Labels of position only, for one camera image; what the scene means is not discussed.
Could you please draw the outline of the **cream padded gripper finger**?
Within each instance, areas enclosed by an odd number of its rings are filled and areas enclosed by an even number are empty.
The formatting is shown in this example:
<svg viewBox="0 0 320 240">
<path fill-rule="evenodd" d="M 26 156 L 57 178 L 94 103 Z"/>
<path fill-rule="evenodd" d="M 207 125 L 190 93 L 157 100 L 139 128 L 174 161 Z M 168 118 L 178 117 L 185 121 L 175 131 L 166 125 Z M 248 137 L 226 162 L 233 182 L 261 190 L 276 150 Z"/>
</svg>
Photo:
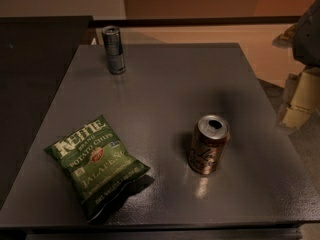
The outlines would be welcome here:
<svg viewBox="0 0 320 240">
<path fill-rule="evenodd" d="M 278 111 L 279 123 L 299 129 L 320 106 L 320 68 L 305 67 L 298 75 L 289 74 L 283 103 Z"/>
</svg>

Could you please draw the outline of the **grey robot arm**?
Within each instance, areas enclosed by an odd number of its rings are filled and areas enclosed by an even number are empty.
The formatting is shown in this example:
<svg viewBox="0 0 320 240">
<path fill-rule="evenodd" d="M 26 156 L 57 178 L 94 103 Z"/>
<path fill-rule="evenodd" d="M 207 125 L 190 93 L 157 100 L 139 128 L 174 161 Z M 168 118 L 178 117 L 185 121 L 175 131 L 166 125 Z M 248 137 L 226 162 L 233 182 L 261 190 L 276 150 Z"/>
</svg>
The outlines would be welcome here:
<svg viewBox="0 0 320 240">
<path fill-rule="evenodd" d="M 288 75 L 277 114 L 280 127 L 299 129 L 320 105 L 320 0 L 278 35 L 272 45 L 291 48 L 294 59 L 305 66 L 298 75 Z"/>
</svg>

